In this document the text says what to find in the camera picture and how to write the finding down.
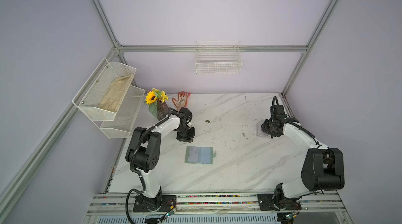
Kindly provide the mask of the white floral credit card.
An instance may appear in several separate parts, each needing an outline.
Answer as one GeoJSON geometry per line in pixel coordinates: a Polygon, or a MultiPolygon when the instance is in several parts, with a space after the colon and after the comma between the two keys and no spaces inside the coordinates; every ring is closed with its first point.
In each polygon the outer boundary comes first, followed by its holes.
{"type": "Polygon", "coordinates": [[[199,152],[199,147],[189,147],[187,161],[189,163],[198,163],[199,152]]]}

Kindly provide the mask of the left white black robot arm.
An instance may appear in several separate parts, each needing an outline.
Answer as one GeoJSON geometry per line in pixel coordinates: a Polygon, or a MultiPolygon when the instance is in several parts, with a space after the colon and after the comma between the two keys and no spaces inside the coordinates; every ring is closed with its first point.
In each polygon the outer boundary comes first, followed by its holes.
{"type": "Polygon", "coordinates": [[[149,128],[137,127],[131,137],[125,159],[131,172],[139,176],[142,190],[137,193],[136,204],[156,211],[162,205],[162,189],[159,183],[150,178],[160,160],[161,141],[171,132],[177,133],[180,142],[192,142],[195,128],[190,125],[192,112],[187,108],[179,111],[170,108],[167,116],[149,128]]]}

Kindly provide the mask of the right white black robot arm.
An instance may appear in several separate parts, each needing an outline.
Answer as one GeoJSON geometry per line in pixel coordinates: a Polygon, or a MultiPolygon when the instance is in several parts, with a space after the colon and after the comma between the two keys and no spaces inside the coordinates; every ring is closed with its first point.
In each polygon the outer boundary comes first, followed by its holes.
{"type": "Polygon", "coordinates": [[[322,193],[344,188],[342,151],[319,142],[296,118],[286,114],[276,96],[270,106],[270,118],[262,123],[261,130],[271,138],[289,138],[305,155],[298,178],[278,184],[271,199],[261,199],[261,204],[266,203],[269,209],[281,211],[298,206],[300,198],[316,191],[322,193]]]}

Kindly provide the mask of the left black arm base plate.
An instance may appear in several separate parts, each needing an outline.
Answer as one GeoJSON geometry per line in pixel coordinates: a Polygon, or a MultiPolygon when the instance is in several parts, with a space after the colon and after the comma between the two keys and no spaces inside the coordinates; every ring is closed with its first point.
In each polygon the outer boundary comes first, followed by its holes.
{"type": "Polygon", "coordinates": [[[156,198],[148,198],[137,195],[133,212],[168,212],[177,202],[176,195],[159,195],[156,198]]]}

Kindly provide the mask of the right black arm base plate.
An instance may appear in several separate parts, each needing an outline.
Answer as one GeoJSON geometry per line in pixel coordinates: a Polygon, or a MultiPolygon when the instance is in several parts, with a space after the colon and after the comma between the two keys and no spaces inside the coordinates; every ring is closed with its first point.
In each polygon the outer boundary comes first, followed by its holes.
{"type": "Polygon", "coordinates": [[[301,204],[298,199],[287,199],[273,193],[258,194],[258,204],[261,211],[299,211],[301,204]]]}

